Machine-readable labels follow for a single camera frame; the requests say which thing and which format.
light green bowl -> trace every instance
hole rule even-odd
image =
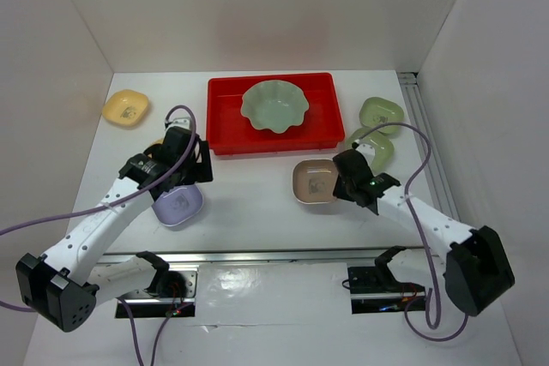
[[[360,123],[367,128],[375,128],[388,122],[402,122],[404,110],[394,102],[383,98],[369,98],[359,113]],[[387,126],[379,131],[384,135],[396,133],[400,126]]]
[[[257,130],[284,133],[290,126],[303,123],[309,102],[303,90],[289,81],[262,81],[242,96],[242,116]]]
[[[370,128],[360,128],[356,130],[345,140],[345,149],[350,149],[354,141],[366,133]],[[395,147],[389,138],[379,132],[371,132],[368,136],[359,142],[365,147],[360,148],[360,152],[365,153],[368,165],[375,174],[385,170],[385,166],[395,153]]]

white table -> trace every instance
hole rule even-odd
[[[393,71],[331,73],[347,135],[360,126],[359,109],[371,96],[392,100],[406,110]],[[75,210],[94,206],[110,188],[126,159],[163,136],[164,116],[174,105],[185,104],[195,112],[198,133],[205,138],[208,80],[213,77],[258,74],[261,73],[115,74],[109,96],[125,88],[134,89],[150,98],[152,110],[132,130],[120,129],[101,119]],[[399,133],[394,144],[395,157],[387,172],[404,183],[420,163],[419,151],[413,132],[408,129]],[[306,206],[295,200],[292,192],[294,166],[304,159],[326,159],[335,153],[335,150],[278,153],[229,159],[213,155],[214,181],[200,185],[205,198],[200,214],[180,226],[166,228],[157,221],[152,210],[147,210],[126,229],[110,251],[336,249],[420,245],[419,237],[415,234],[407,233],[398,225],[351,203],[337,201],[329,205]],[[412,189],[420,199],[432,204],[425,175],[416,179]]]

yellow bowl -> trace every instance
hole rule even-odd
[[[148,108],[148,97],[134,90],[121,90],[114,93],[103,106],[101,114],[109,122],[118,126],[135,126]]]

purple bowl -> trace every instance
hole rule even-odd
[[[178,186],[164,193],[153,204],[159,222],[165,226],[179,225],[200,212],[204,198],[195,184]]]

white wall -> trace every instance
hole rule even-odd
[[[549,364],[549,0],[457,0],[419,73],[458,210],[501,232],[525,365]]]
[[[418,71],[454,0],[74,0],[115,72]]]
[[[2,228],[72,210],[112,71],[70,0],[0,0]],[[18,303],[15,263],[67,222],[0,239],[0,299]],[[34,315],[0,309],[2,364],[22,364]]]

